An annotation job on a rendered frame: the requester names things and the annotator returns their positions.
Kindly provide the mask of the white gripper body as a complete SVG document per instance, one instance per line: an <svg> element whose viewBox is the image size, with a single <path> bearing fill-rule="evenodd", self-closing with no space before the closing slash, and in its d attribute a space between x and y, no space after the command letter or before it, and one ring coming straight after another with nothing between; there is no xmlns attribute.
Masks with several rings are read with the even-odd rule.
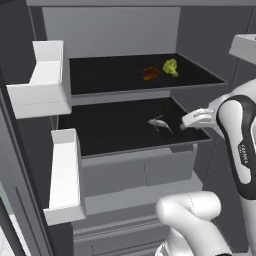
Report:
<svg viewBox="0 0 256 256"><path fill-rule="evenodd" d="M181 129L210 127L213 124L214 110L199 108L182 117Z"/></svg>

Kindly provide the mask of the grey fish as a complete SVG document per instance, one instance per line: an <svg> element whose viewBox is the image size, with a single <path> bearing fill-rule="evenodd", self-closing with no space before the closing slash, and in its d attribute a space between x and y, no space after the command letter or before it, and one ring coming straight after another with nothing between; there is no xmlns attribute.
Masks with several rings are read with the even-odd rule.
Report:
<svg viewBox="0 0 256 256"><path fill-rule="evenodd" d="M157 116L157 117L155 117L153 119L149 119L148 123L150 125L153 125L155 127L155 129L158 129L159 127L162 127L162 128L166 128L170 132L172 132L172 130L169 127L169 125L164 120L162 120L162 116Z"/></svg>

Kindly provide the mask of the grey right fridge door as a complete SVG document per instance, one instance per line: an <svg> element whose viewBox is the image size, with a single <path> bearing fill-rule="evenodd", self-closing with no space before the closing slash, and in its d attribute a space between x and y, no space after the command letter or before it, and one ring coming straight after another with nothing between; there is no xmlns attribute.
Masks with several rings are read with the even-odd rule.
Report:
<svg viewBox="0 0 256 256"><path fill-rule="evenodd" d="M224 18L220 29L224 35L217 35L223 40L223 53L217 58L217 74L227 82L226 92L256 77L256 67L231 56L229 49L236 34L256 33L256 7L222 7ZM215 135L214 148L205 178L204 189L215 192L222 203L222 210L214 222L235 253L248 251L248 242L244 227L239 194L235 188L232 171L228 160L224 140Z"/></svg>

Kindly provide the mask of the grey fridge door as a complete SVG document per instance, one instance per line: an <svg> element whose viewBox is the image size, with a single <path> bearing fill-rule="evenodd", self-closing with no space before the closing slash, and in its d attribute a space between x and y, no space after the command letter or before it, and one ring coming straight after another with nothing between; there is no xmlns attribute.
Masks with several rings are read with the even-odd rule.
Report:
<svg viewBox="0 0 256 256"><path fill-rule="evenodd" d="M227 82L226 92L256 77L256 67L231 56L229 49L236 34L256 33L256 7L222 7L224 18L220 29L224 35L217 35L223 40L223 53L217 58L217 74ZM205 178L204 189L215 192L222 203L222 210L214 222L235 253L248 251L248 242L244 227L239 194L235 188L232 171L228 160L224 140L215 135L214 148Z"/></svg>
<svg viewBox="0 0 256 256"><path fill-rule="evenodd" d="M18 120L8 85L27 84L36 65L26 0L0 0L0 179L31 256L74 256L69 223L49 226L52 120Z"/></svg>

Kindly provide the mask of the green broccoli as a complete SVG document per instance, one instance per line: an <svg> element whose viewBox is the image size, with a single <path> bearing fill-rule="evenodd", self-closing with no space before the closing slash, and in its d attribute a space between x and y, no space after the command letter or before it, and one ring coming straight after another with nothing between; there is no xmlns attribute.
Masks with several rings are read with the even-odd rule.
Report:
<svg viewBox="0 0 256 256"><path fill-rule="evenodd" d="M166 74L172 75L174 77L178 77L179 74L177 72L177 61L175 59L166 60L163 65L163 71Z"/></svg>

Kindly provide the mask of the brown orange banana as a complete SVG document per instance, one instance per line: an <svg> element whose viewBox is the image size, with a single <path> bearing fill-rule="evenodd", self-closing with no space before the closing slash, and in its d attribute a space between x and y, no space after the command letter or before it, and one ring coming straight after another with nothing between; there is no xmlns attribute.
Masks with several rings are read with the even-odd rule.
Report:
<svg viewBox="0 0 256 256"><path fill-rule="evenodd" d="M142 77L142 79L143 79L144 81L151 81L151 80L154 80L154 79L156 79L156 78L159 76L159 74L160 74L159 69L156 68L156 67L148 67L148 68L145 68L145 71L147 71L147 74Z"/></svg>

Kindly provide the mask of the black fridge shelf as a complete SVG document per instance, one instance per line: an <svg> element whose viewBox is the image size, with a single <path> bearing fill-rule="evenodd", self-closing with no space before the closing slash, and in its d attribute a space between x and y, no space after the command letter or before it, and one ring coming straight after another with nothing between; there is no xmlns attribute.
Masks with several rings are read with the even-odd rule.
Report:
<svg viewBox="0 0 256 256"><path fill-rule="evenodd" d="M172 98L81 105L60 116L58 127L76 130L84 157L208 141L201 129L180 128L185 114ZM148 123L157 116L172 132Z"/></svg>
<svg viewBox="0 0 256 256"><path fill-rule="evenodd" d="M163 71L169 59L177 61L178 77ZM69 62L73 96L227 87L225 80L180 53L73 58ZM160 74L154 80L144 81L148 67L158 68Z"/></svg>

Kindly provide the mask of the grey fridge body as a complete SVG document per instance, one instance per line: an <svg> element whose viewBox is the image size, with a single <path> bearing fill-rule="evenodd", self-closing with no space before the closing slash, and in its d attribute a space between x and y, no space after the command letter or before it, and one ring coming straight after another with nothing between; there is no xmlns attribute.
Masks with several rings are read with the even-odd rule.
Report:
<svg viewBox="0 0 256 256"><path fill-rule="evenodd" d="M224 18L222 7L256 7L256 0L232 5L226 0L30 0L34 32L38 39L62 40L70 59L180 53L219 76L217 58L223 53L217 35ZM227 93L216 88L163 89L72 95L72 108L114 102L172 98L185 111L206 106ZM146 185L119 192L86 197L87 216L73 225L73 231L102 224L155 215L156 200L164 195L205 190L215 132L203 130L210 139L185 145L147 148L84 157L82 162L145 160L164 153L198 146L189 180Z"/></svg>

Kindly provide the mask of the grey left fridge door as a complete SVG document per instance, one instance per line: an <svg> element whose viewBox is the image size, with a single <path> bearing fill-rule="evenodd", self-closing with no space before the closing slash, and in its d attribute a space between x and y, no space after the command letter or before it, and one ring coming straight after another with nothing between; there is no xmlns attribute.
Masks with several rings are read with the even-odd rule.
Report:
<svg viewBox="0 0 256 256"><path fill-rule="evenodd" d="M52 120L18 120L8 85L27 84L36 65L26 0L0 0L0 179L31 256L74 256L69 223L49 226Z"/></svg>

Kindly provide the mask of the grey crisper drawer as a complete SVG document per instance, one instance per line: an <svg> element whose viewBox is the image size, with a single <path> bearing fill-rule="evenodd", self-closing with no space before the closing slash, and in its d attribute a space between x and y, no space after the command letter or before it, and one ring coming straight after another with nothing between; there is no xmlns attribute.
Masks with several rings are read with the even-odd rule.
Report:
<svg viewBox="0 0 256 256"><path fill-rule="evenodd" d="M144 169L148 186L189 180L195 163L198 146L193 144L184 151L167 148L145 160Z"/></svg>
<svg viewBox="0 0 256 256"><path fill-rule="evenodd" d="M82 162L86 197L123 191L146 185L144 162L123 160Z"/></svg>

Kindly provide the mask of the white bin on right door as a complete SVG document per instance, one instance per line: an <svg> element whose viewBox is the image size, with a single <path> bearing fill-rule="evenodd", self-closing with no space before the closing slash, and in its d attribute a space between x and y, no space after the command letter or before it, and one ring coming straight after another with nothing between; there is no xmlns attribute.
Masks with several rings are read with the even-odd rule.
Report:
<svg viewBox="0 0 256 256"><path fill-rule="evenodd" d="M235 35L229 54L256 65L256 34Z"/></svg>

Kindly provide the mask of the grey freezer drawer front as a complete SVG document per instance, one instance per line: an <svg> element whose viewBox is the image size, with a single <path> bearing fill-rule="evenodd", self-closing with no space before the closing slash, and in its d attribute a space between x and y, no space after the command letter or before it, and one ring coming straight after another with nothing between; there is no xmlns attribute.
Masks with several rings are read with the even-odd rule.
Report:
<svg viewBox="0 0 256 256"><path fill-rule="evenodd" d="M74 256L122 256L154 252L168 234L155 215L73 231Z"/></svg>

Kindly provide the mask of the narrow white door bin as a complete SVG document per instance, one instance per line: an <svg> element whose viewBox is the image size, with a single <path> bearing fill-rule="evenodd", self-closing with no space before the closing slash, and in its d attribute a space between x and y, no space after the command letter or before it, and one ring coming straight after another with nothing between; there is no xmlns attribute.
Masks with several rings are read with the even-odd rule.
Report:
<svg viewBox="0 0 256 256"><path fill-rule="evenodd" d="M81 173L80 142L76 130L51 132L53 141L49 206L44 209L48 225L86 218Z"/></svg>

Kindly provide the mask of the large white door bin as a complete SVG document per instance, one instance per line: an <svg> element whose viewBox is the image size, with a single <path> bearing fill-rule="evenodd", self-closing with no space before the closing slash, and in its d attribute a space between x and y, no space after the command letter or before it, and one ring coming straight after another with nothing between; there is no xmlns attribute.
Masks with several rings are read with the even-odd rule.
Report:
<svg viewBox="0 0 256 256"><path fill-rule="evenodd" d="M33 41L36 65L27 84L7 85L17 119L70 114L70 66L64 42Z"/></svg>

